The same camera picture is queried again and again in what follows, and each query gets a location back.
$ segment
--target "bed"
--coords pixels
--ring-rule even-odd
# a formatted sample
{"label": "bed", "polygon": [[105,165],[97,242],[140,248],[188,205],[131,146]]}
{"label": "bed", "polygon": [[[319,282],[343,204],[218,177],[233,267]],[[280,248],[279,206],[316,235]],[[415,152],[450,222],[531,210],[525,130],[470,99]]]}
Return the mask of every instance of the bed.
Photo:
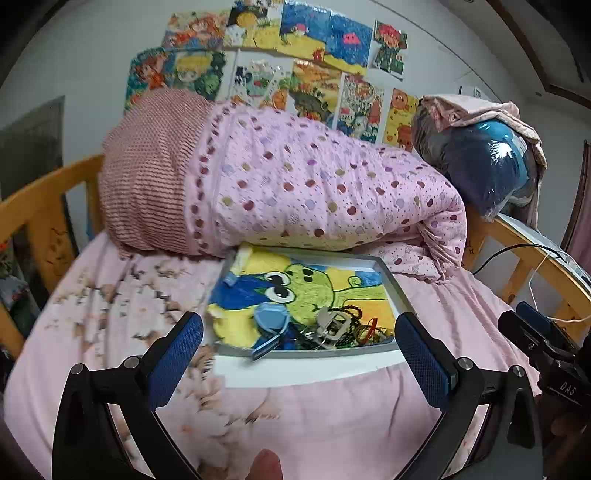
{"label": "bed", "polygon": [[[186,310],[203,313],[221,260],[164,254],[119,258],[103,231],[98,155],[61,168],[0,204],[0,242],[25,226],[50,301],[24,342],[0,307],[0,342],[17,358],[5,393],[5,420],[34,466],[51,477],[51,443],[61,392],[73,364],[117,366],[165,335]],[[61,196],[86,184],[94,240],[75,258]],[[532,243],[503,218],[482,222],[468,212],[463,268],[447,281],[395,275],[419,319],[456,356],[481,368],[526,366],[527,360],[497,331],[531,270],[562,296],[557,318],[591,314],[591,294],[567,265],[537,247],[514,250],[519,263],[497,297],[471,275],[482,245],[493,237],[505,246]],[[564,323],[581,340],[586,322]],[[251,364],[215,354],[213,333],[193,358],[177,392],[158,415],[179,448],[204,478],[244,478],[256,453],[272,447],[285,478],[392,478],[435,424],[399,351],[330,359],[264,359]],[[479,410],[449,470],[460,468],[476,438]],[[148,471],[116,408],[119,434],[136,468]],[[339,452],[339,465],[328,460]]]}

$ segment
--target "hand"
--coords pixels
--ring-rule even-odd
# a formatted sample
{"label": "hand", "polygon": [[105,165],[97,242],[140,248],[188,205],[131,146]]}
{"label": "hand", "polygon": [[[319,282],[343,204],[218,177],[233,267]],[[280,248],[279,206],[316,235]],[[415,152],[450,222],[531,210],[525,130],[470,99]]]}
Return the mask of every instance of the hand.
{"label": "hand", "polygon": [[245,480],[283,480],[279,457],[270,450],[261,450]]}

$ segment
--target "children's drawing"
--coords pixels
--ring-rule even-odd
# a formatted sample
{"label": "children's drawing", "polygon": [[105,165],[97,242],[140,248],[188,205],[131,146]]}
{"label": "children's drawing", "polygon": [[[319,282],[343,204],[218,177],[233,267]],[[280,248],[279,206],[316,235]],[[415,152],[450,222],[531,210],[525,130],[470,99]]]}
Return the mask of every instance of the children's drawing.
{"label": "children's drawing", "polygon": [[174,63],[174,53],[163,48],[149,48],[131,61],[127,91],[125,94],[125,110],[137,102],[148,90],[168,86],[166,73]]}
{"label": "children's drawing", "polygon": [[374,66],[402,79],[405,62],[402,51],[408,48],[408,35],[376,20],[374,38],[380,43]]}
{"label": "children's drawing", "polygon": [[[298,331],[316,324],[320,309],[352,307],[361,313],[362,325],[377,318],[381,328],[394,328],[394,314],[377,272],[354,271],[339,267],[306,265],[285,255],[253,247],[232,286],[218,282],[207,311],[213,327],[225,343],[253,347],[261,341],[254,321],[254,310],[261,303],[285,306],[291,328]],[[354,340],[341,347],[356,346]],[[280,348],[301,348],[285,341]]]}
{"label": "children's drawing", "polygon": [[384,143],[405,148],[409,152],[413,151],[410,125],[413,122],[417,106],[418,99],[416,97],[408,95],[397,88],[394,89],[390,100],[388,119],[386,120]]}
{"label": "children's drawing", "polygon": [[339,98],[341,72],[305,60],[294,62],[290,96],[298,116],[318,120],[329,127]]}
{"label": "children's drawing", "polygon": [[272,50],[279,41],[283,0],[237,1],[228,18],[224,45]]}
{"label": "children's drawing", "polygon": [[384,90],[354,75],[343,85],[337,130],[352,138],[375,143],[384,101]]}
{"label": "children's drawing", "polygon": [[179,50],[217,50],[222,47],[228,14],[228,10],[175,13],[168,20],[162,46]]}
{"label": "children's drawing", "polygon": [[248,106],[271,106],[285,110],[291,71],[270,66],[266,61],[252,61],[238,66],[230,99]]}
{"label": "children's drawing", "polygon": [[277,68],[271,83],[263,97],[260,106],[269,106],[278,110],[285,110],[287,96],[290,91],[291,70]]}
{"label": "children's drawing", "polygon": [[371,39],[371,27],[332,13],[324,62],[345,72],[365,75]]}
{"label": "children's drawing", "polygon": [[226,56],[220,51],[180,51],[169,74],[169,85],[186,88],[215,100],[222,83]]}
{"label": "children's drawing", "polygon": [[298,2],[283,6],[280,40],[275,49],[307,60],[323,60],[328,39],[330,11]]}

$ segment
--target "black cable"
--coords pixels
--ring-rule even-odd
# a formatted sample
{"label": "black cable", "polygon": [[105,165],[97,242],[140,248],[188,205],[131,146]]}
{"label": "black cable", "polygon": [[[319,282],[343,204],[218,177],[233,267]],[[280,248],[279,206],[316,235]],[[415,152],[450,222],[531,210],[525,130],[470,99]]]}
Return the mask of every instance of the black cable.
{"label": "black cable", "polygon": [[476,270],[473,275],[476,275],[480,270],[482,270],[486,264],[491,261],[493,258],[495,258],[497,255],[501,255],[502,253],[505,253],[509,250],[513,250],[514,248],[521,248],[521,247],[538,247],[538,248],[543,248],[544,250],[547,250],[549,252],[552,252],[556,255],[558,255],[560,257],[560,259],[566,263],[566,260],[562,257],[562,255],[557,252],[556,250],[554,250],[553,248],[547,247],[545,245],[540,245],[540,244],[516,244],[516,245],[511,245],[510,247],[506,247],[503,250],[499,250],[498,252],[492,254],[490,257],[488,257],[488,259],[478,268],[478,270]]}

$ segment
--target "screw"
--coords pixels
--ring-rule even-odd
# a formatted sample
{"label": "screw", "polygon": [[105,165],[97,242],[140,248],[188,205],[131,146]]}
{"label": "screw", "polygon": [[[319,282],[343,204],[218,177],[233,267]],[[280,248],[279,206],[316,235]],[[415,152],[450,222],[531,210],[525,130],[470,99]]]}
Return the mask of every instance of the screw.
{"label": "screw", "polygon": [[523,370],[519,365],[516,365],[512,368],[513,373],[515,375],[517,375],[518,377],[524,377],[525,376],[525,370]]}
{"label": "screw", "polygon": [[123,366],[125,368],[135,368],[139,365],[139,358],[137,358],[136,356],[129,356],[125,359],[125,362],[123,362]]}
{"label": "screw", "polygon": [[76,364],[72,368],[70,368],[70,373],[72,375],[78,375],[83,370],[84,370],[84,364]]}
{"label": "screw", "polygon": [[464,370],[471,370],[472,367],[474,366],[474,362],[472,360],[470,360],[469,358],[466,358],[465,356],[460,358],[457,361],[457,364],[460,365],[460,368],[463,368]]}

